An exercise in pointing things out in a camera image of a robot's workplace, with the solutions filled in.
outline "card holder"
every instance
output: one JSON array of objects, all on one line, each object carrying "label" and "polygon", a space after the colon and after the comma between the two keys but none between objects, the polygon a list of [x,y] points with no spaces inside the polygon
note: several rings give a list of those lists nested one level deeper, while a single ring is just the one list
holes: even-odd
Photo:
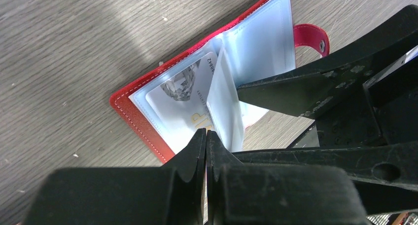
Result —
[{"label": "card holder", "polygon": [[[230,24],[117,91],[110,104],[162,162],[187,145],[194,127],[214,129],[228,150],[240,151],[244,128],[267,110],[239,102],[236,87],[293,70],[299,45],[311,46],[323,56],[329,53],[322,29],[309,24],[293,27],[290,0],[261,0]],[[202,105],[196,104],[200,112],[185,117],[195,110],[187,103],[193,98],[201,100]],[[176,110],[172,115],[170,108]]]}]

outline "diamond image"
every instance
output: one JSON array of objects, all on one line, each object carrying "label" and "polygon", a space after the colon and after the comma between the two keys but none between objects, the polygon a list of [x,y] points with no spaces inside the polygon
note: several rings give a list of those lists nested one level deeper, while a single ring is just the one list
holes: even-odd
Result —
[{"label": "diamond image", "polygon": [[175,101],[188,101],[192,93],[195,82],[194,69],[199,68],[199,62],[188,66],[186,69],[176,74],[170,80],[160,85],[161,89]]}]

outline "wooden surface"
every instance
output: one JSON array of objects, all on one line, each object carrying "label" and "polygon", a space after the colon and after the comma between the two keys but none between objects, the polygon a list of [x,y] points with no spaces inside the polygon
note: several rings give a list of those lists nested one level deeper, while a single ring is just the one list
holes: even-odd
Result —
[{"label": "wooden surface", "polygon": [[[109,96],[256,0],[0,0],[0,224],[19,222],[42,179],[69,166],[152,166]],[[335,51],[418,0],[292,0],[294,23]],[[316,58],[297,51],[298,64]],[[245,149],[285,147],[307,125],[268,113]]]}]

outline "red strap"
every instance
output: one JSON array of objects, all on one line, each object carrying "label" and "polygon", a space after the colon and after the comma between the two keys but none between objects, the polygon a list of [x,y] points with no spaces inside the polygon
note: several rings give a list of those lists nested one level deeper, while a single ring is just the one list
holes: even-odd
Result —
[{"label": "red strap", "polygon": [[295,47],[309,46],[322,57],[329,55],[329,39],[326,32],[312,24],[299,24],[293,27]]}]

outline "red object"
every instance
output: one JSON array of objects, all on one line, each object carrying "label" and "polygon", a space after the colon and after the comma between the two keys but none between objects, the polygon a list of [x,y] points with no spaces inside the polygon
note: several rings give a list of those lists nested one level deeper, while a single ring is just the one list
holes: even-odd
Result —
[{"label": "red object", "polygon": [[[122,119],[125,120],[125,122],[132,128],[132,130],[134,130],[134,132],[145,142],[145,144],[154,152],[154,154],[163,163],[166,163],[174,156],[173,151],[169,148],[169,146],[165,143],[165,141],[161,138],[161,136],[157,133],[157,131],[154,129],[151,123],[145,118],[145,116],[143,116],[143,114],[131,102],[128,96],[133,94],[136,90],[138,90],[143,85],[147,84],[163,72],[167,71],[172,66],[187,58],[190,54],[197,51],[214,36],[218,35],[221,32],[229,30],[230,28],[238,24],[240,21],[245,19],[252,12],[254,12],[256,9],[258,9],[260,6],[262,6],[268,1],[269,0],[260,0],[229,24],[208,35],[207,37],[199,41],[197,44],[193,45],[183,53],[177,55],[170,61],[164,63],[163,65],[159,66],[153,71],[138,78],[134,82],[125,86],[124,88],[118,90],[110,97],[110,105],[116,110],[116,112],[122,117]],[[329,54],[328,36],[324,30],[310,24],[297,25],[294,27],[293,30],[295,47],[310,46],[319,51],[319,53],[322,56],[326,56]],[[323,52],[320,52],[320,43],[322,40],[325,43],[325,49]]]}]

